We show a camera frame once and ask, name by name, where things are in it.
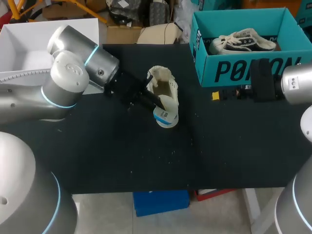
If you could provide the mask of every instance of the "shoe tongue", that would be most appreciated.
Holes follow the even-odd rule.
[[[242,31],[236,32],[235,33],[235,37],[236,38],[247,38],[247,37],[251,37],[251,29],[250,28],[246,28]]]

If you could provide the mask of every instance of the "yellow chair leg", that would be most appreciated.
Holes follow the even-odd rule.
[[[9,7],[12,11],[13,18],[15,18],[16,20],[19,20],[20,19],[20,12],[18,11],[14,0],[8,0],[8,4],[9,4]]]
[[[18,9],[19,12],[20,12],[21,8],[23,7],[24,2],[25,2],[25,0],[19,0],[19,3],[17,5],[17,9]]]
[[[94,16],[95,18],[98,18],[99,21],[101,21],[103,23],[107,23],[107,20],[105,18],[103,18],[102,16],[98,15],[94,11],[91,11],[88,7],[82,5],[81,3],[77,2],[76,0],[68,0],[68,1],[72,2],[77,7],[81,8],[82,10],[88,12],[90,15]]]
[[[40,5],[42,3],[43,0],[38,0],[38,2],[36,4],[34,4],[33,6],[29,7],[26,11],[24,11],[23,13],[20,14],[20,16],[25,15],[27,12],[31,11],[32,9],[34,9],[36,6]]]

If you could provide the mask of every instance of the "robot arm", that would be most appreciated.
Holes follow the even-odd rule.
[[[156,106],[164,109],[159,97],[146,89],[150,79],[140,80],[122,71],[117,58],[71,26],[56,30],[48,51],[54,63],[50,78],[42,86],[0,85],[0,124],[64,119],[81,98],[89,79],[104,87],[107,95],[117,96],[126,107],[140,103],[151,111]]]
[[[255,60],[250,69],[252,97],[255,101],[273,101],[285,98],[288,103],[312,103],[312,63],[285,68],[282,76],[274,76],[268,59]],[[312,106],[302,115],[300,127],[312,142]]]

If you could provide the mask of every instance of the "white shoe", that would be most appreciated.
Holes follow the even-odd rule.
[[[230,55],[250,52],[271,52],[276,48],[273,41],[258,35],[253,28],[234,32],[229,36],[221,35],[212,41],[209,52],[213,55]]]
[[[171,71],[162,66],[154,66],[147,73],[147,79],[153,76],[147,89],[158,95],[165,110],[160,107],[154,109],[154,118],[164,128],[172,128],[178,123],[178,85]]]

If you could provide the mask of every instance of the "black and white sneaker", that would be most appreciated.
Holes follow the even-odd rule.
[[[249,52],[274,51],[276,44],[258,35],[253,28],[234,32],[229,36],[221,35],[212,41],[209,52],[213,55],[230,55]]]

